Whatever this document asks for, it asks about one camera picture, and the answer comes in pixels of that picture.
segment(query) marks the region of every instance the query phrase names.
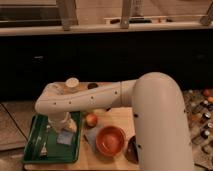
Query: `brown bowl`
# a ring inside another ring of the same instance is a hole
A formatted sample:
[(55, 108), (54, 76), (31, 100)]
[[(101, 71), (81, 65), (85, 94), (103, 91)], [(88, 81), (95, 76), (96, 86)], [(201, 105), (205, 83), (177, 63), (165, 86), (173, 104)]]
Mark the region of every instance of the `brown bowl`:
[(125, 133), (116, 126), (103, 127), (96, 136), (97, 149), (105, 156), (113, 157), (125, 145)]

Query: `black wall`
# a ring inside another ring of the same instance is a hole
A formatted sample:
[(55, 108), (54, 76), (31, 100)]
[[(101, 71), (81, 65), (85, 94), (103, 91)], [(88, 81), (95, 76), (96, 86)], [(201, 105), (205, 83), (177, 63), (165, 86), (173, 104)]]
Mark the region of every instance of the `black wall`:
[(49, 82), (120, 81), (161, 71), (182, 89), (213, 86), (213, 30), (0, 37), (0, 100), (36, 99)]

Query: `round object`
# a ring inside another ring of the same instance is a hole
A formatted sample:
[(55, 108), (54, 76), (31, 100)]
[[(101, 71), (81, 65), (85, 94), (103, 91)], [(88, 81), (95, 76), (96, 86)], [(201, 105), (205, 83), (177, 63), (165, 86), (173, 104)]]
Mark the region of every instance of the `round object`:
[(203, 90), (203, 95), (206, 96), (206, 97), (211, 96), (211, 93), (210, 93), (209, 89), (204, 89)]
[(211, 119), (211, 115), (212, 115), (211, 113), (204, 113), (204, 114), (202, 115), (201, 122), (204, 123), (204, 122), (206, 122), (207, 120)]
[(95, 127), (98, 123), (98, 116), (94, 113), (90, 113), (86, 116), (86, 123), (89, 127)]
[(102, 128), (96, 136), (97, 149), (105, 156), (113, 157), (118, 154), (125, 145), (125, 133), (116, 126)]
[(205, 126), (204, 126), (205, 129), (208, 129), (208, 130), (211, 130), (213, 129), (213, 123), (207, 123)]
[(201, 132), (201, 136), (204, 138), (204, 139), (207, 139), (209, 137), (211, 133), (208, 131), (208, 130), (205, 130), (205, 131), (202, 131)]
[(194, 93), (194, 91), (193, 91), (193, 90), (189, 90), (189, 93), (190, 93), (190, 94), (193, 94), (193, 93)]
[(208, 100), (204, 100), (204, 101), (200, 102), (200, 105), (203, 107), (208, 107), (209, 102), (208, 102)]
[(79, 84), (79, 80), (77, 78), (69, 78), (67, 81), (66, 81), (66, 86), (69, 87), (69, 88), (75, 88), (78, 86)]
[(87, 88), (88, 89), (93, 89), (93, 88), (97, 88), (98, 87), (98, 84), (97, 83), (89, 83), (88, 85), (87, 85)]

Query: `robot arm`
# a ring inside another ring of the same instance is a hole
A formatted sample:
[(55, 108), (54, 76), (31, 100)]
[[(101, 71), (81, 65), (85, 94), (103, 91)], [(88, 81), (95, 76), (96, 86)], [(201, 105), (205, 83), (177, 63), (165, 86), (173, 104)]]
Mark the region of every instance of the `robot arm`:
[(38, 113), (51, 114), (98, 108), (131, 106), (131, 95), (136, 80), (113, 83), (74, 94), (62, 94), (60, 86), (47, 85), (36, 102)]
[(194, 171), (184, 100), (176, 82), (162, 73), (61, 95), (47, 86), (36, 103), (42, 114), (132, 106), (139, 167), (143, 171)]

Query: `white cylinder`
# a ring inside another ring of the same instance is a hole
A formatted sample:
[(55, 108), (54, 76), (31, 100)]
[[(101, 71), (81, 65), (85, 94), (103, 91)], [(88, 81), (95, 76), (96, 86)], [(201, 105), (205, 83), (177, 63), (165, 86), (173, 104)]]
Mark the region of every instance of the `white cylinder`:
[(162, 73), (145, 74), (132, 98), (140, 170), (194, 171), (185, 104), (176, 82)]

